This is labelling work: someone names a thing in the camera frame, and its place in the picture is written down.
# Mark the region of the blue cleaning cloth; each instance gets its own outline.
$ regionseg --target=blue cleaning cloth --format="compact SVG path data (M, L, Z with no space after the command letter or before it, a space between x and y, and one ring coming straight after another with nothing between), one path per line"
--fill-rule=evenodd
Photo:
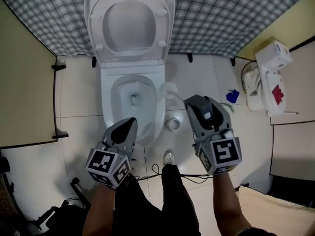
M226 99L231 103L236 103L238 96L240 95L239 91L230 90L230 92L226 95Z

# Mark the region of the black pants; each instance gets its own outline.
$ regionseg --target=black pants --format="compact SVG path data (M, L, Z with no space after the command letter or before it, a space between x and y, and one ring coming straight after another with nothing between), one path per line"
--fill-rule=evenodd
M114 235L201 235L193 203L176 165L164 166L162 184L162 211L146 199L136 179L116 191Z

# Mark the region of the white appliance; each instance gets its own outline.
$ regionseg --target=white appliance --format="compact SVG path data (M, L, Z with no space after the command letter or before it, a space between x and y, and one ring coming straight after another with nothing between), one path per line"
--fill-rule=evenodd
M282 115L286 107L285 88L279 70L292 62L288 48L278 41L255 54L242 74L248 108L266 110L268 116Z
M167 57L175 0L85 0L85 21L101 74L107 127L138 121L137 144L159 135L165 116Z

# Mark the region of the white tile floor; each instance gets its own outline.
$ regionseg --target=white tile floor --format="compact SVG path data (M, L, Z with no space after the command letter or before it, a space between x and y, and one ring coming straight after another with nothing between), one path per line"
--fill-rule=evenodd
M63 57L60 61L65 61L67 68L57 72L56 117L58 127L67 131L69 137L57 143L2 151L11 165L8 178L15 184L17 203L31 219L36 219L51 206L59 206L64 199L73 196L69 183L74 177L81 180L84 194L90 200L95 187L84 166L90 148L97 144L105 130L99 71L92 68L92 58L88 56ZM232 68L226 58L194 56L193 63L189 63L185 55L170 55L165 76L166 81L177 85L183 98L200 94L223 101L229 85L240 88L237 74L240 74L243 63L237 60L237 66ZM161 170L162 156L168 149L174 151L181 173L205 173L194 155L192 131L183 109L182 102L176 99L167 101L165 118L182 118L181 128L176 132L163 128L152 144L137 147L137 161L132 162L134 175L143 177L154 174L151 166L155 163ZM230 173L233 184L236 187L249 182L253 188L266 192L270 184L272 152L270 119L264 113L251 113L242 92L234 109L235 113L230 113L232 127L240 138L243 162ZM194 202L202 235L219 235L213 215L211 179L203 184L186 179L183 182ZM140 185L148 200L161 208L163 192L160 177L141 181Z

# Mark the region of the white sneaker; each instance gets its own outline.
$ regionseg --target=white sneaker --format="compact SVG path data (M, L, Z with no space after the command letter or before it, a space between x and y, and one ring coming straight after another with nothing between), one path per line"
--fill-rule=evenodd
M174 156L173 151L171 150L168 150L164 155L164 165L166 164L171 164L171 165L175 164L175 156Z

